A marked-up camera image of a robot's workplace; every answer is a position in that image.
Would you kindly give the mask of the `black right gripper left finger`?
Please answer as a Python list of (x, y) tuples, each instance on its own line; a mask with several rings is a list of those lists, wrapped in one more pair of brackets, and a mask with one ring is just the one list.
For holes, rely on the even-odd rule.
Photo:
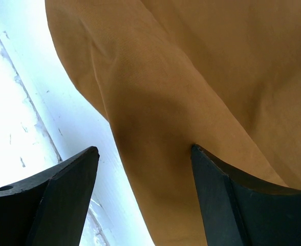
[(98, 161), (89, 147), (0, 187), (0, 245), (79, 245)]

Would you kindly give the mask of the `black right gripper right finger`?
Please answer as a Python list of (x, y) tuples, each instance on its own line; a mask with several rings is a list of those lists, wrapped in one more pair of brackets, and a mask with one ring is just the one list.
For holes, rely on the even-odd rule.
[(208, 245), (301, 245), (301, 190), (273, 184), (191, 149)]

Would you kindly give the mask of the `brown trousers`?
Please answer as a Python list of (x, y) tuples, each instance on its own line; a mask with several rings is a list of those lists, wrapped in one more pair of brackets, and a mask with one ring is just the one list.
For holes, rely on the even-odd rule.
[(155, 245), (206, 245), (190, 162), (301, 190), (301, 1), (46, 1)]

